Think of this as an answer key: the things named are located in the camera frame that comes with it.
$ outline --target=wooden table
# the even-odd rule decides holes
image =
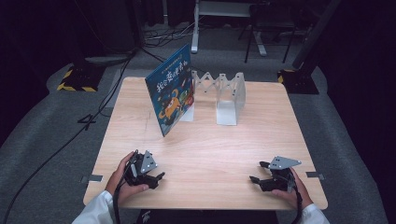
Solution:
[[[305,172],[315,167],[282,84],[246,82],[247,101],[237,126],[216,124],[216,93],[195,94],[193,122],[179,122],[162,136],[141,77],[123,80],[84,203],[100,193],[120,160],[136,149],[149,150],[158,167],[150,175],[166,172],[156,189],[134,195],[123,204],[152,209],[284,210],[291,207],[262,192],[249,176],[269,179],[259,161],[274,156],[299,160],[295,170],[319,208],[327,200],[317,178]]]

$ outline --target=wire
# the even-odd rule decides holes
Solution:
[[[179,40],[184,38],[187,35],[192,35],[192,33],[189,34],[184,34],[184,32],[188,31],[191,29],[191,27],[195,24],[195,22],[191,23],[190,25],[188,25],[186,28],[180,28],[178,30],[181,30],[181,32],[176,32],[173,31],[171,34],[167,34],[167,32],[169,31],[166,30],[165,32],[163,32],[161,35],[151,35],[150,37],[146,38],[146,44],[145,47],[147,48],[156,48],[156,47],[163,47],[165,45],[167,45],[168,43],[170,43],[172,40]],[[157,44],[150,44],[147,43],[148,40],[152,40],[152,39],[159,39]]]
[[[161,63],[163,63],[163,62],[166,60],[164,57],[161,57],[161,56],[158,56],[158,55],[154,55],[154,54],[148,52],[146,49],[143,49],[143,48],[140,48],[140,49],[143,50],[143,52],[147,53],[149,56],[151,56],[151,57],[157,59],[157,60],[160,61]],[[200,71],[200,72],[206,73],[206,71],[204,71],[204,70],[201,69],[201,68],[198,68],[198,67],[195,67],[195,66],[191,66],[191,68],[194,68],[194,69],[196,69],[196,70],[198,70],[198,71]]]
[[[125,64],[122,66],[122,69],[120,70],[120,78],[121,79],[123,72],[125,71],[126,66],[128,65],[128,63],[131,61],[132,57],[129,58],[129,60],[127,62],[125,62]],[[55,151],[46,161],[44,161],[26,180],[25,182],[23,182],[23,184],[21,185],[21,187],[18,189],[17,193],[14,195],[14,197],[11,200],[11,203],[8,206],[8,209],[6,211],[6,215],[4,216],[3,219],[3,224],[7,223],[7,219],[9,216],[9,213],[11,212],[11,208],[13,206],[13,204],[15,203],[15,201],[17,200],[18,196],[20,195],[20,193],[22,192],[22,190],[24,189],[24,187],[29,183],[29,181],[52,159],[54,158],[56,155],[58,155],[58,153],[60,153],[62,150],[64,150],[65,147],[67,147],[74,139],[76,139],[76,137],[82,133],[83,130],[85,130],[85,128],[91,124],[91,122],[101,113],[101,111],[106,107],[106,105],[108,104],[108,102],[110,101],[111,97],[107,99],[107,101],[101,106],[99,107],[99,111],[96,112],[89,120],[88,122],[80,129],[78,130],[77,133],[75,133],[75,135],[73,135],[65,144],[63,144],[57,151]]]
[[[296,191],[297,195],[297,216],[291,222],[291,224],[297,224],[300,221],[301,215],[303,214],[303,198],[301,197],[300,192],[297,189],[297,186],[294,187],[294,190]]]
[[[116,217],[116,223],[120,224],[120,214],[119,214],[119,194],[120,194],[120,189],[122,187],[122,185],[125,184],[124,181],[124,177],[125,174],[127,173],[127,171],[131,168],[132,166],[132,158],[135,157],[138,154],[138,150],[136,150],[134,152],[134,155],[131,157],[131,159],[129,159],[129,162],[127,163],[127,165],[125,166],[125,170],[124,173],[122,174],[122,177],[120,179],[119,184],[117,185],[116,189],[114,190],[114,195],[113,195],[113,210],[114,210],[114,216]]]
[[[106,97],[102,100],[102,102],[99,104],[99,108],[98,111],[99,113],[104,116],[104,117],[110,117],[109,115],[103,114],[102,110],[106,107],[106,105],[108,104],[108,102],[110,101],[110,99],[113,97],[113,95],[116,92],[117,87],[120,85],[120,82],[122,80],[123,77],[123,73],[125,71],[126,65],[128,65],[128,63],[126,63],[120,70],[120,77],[119,79],[117,79],[117,82],[115,83],[115,85],[111,88],[111,90],[108,92],[108,94],[106,95]]]

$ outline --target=black curtain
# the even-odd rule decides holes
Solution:
[[[142,8],[145,10],[144,20],[148,26],[163,24],[163,0],[143,0]]]
[[[166,0],[168,25],[177,26],[181,22],[194,22],[195,0]]]
[[[73,1],[0,1],[0,146],[49,90],[48,78],[71,63],[59,33],[59,16],[67,15],[85,56],[98,56],[102,46]],[[85,1],[78,1],[85,8]]]
[[[389,223],[396,223],[395,11],[394,1],[341,1],[317,43],[328,94],[379,188]]]

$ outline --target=white bracket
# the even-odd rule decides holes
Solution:
[[[196,71],[192,71],[192,76],[195,90],[197,88],[203,89],[204,92],[216,90],[217,124],[236,125],[246,101],[244,74],[237,73],[232,80],[228,80],[225,74],[220,74],[214,79],[209,73],[198,78]]]

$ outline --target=book cover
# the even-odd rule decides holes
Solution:
[[[194,102],[190,47],[185,45],[146,77],[149,96],[163,136]]]

